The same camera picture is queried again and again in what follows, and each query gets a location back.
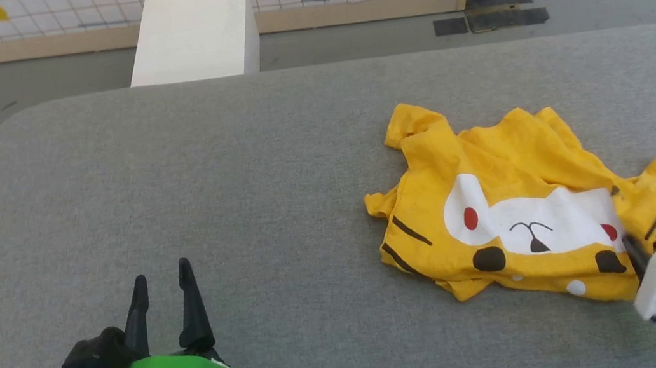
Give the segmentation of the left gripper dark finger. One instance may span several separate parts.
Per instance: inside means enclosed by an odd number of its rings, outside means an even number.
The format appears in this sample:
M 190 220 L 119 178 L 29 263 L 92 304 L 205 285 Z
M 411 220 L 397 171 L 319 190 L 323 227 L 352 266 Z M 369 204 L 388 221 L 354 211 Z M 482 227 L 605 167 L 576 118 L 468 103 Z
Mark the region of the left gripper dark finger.
M 149 301 L 147 277 L 138 275 L 134 279 L 131 303 L 125 321 L 125 346 L 132 353 L 134 360 L 150 356 L 146 327 Z
M 215 337 L 208 314 L 196 283 L 192 264 L 185 257 L 179 259 L 179 283 L 183 292 L 183 327 L 179 334 L 180 347 L 185 352 L 207 353 L 215 346 Z

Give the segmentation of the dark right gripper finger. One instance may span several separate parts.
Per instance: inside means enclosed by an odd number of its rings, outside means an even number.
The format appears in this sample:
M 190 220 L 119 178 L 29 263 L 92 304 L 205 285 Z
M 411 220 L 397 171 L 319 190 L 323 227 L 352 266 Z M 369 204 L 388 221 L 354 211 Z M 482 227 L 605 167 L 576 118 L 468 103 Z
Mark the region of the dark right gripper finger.
M 636 273 L 638 282 L 641 283 L 643 280 L 646 268 L 649 265 L 650 255 L 645 251 L 645 248 L 642 247 L 641 242 L 634 235 L 625 234 L 622 239 L 622 244 L 624 245 L 627 255 L 633 266 L 633 270 Z

